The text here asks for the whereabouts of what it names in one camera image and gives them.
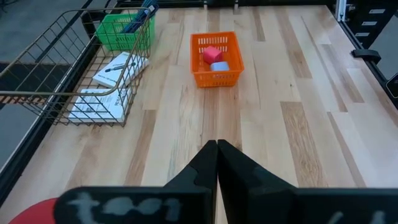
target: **green basket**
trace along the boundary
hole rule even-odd
[[[155,38],[155,16],[147,21],[149,26],[143,25],[133,34],[121,33],[135,16],[136,14],[110,14],[105,16],[96,30],[97,37],[108,50],[130,51],[136,41],[138,41],[137,50],[149,49]],[[137,40],[141,29],[145,29],[144,33]]]

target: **orange basket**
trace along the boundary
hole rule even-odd
[[[203,60],[205,48],[213,46],[223,53],[229,71],[212,72]],[[191,72],[198,87],[233,86],[244,66],[235,32],[215,32],[191,35]]]

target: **wooden tabletop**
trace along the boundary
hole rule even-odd
[[[246,69],[197,88],[190,34],[219,30],[236,32]],[[161,9],[156,36],[126,127],[53,126],[0,223],[72,187],[164,185],[209,139],[298,187],[398,186],[398,112],[325,6]]]

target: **book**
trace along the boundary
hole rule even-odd
[[[113,88],[116,85],[119,77],[121,76],[121,72],[127,62],[128,56],[129,53],[127,52],[122,52],[121,54],[119,54],[115,59],[107,64],[107,66],[105,66],[97,74],[95,74],[95,76],[93,77],[93,81],[108,88]],[[139,74],[140,71],[148,66],[148,64],[148,59],[140,57],[138,55],[132,55],[129,65],[126,68],[126,71],[124,71],[124,77],[121,79],[119,87],[126,87],[131,82],[131,80],[133,80],[136,75]]]
[[[105,93],[111,89],[83,89],[80,93]],[[68,116],[74,123],[123,122],[127,112],[130,88],[106,96],[79,96]]]

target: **metal wire rack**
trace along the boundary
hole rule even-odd
[[[149,58],[149,18],[135,33],[122,34],[125,38],[133,35],[133,44],[122,44],[120,36],[113,42],[118,50],[104,46],[97,30],[104,25],[104,15],[127,14],[128,21],[110,22],[126,26],[140,9],[144,8],[64,12],[0,73],[0,103],[20,104],[53,124],[124,126],[144,68],[129,62],[145,63]],[[102,35],[110,39],[115,33]],[[121,70],[127,75],[121,75],[113,88],[95,83],[93,76],[121,52],[129,52]],[[76,85],[66,88],[71,83]]]

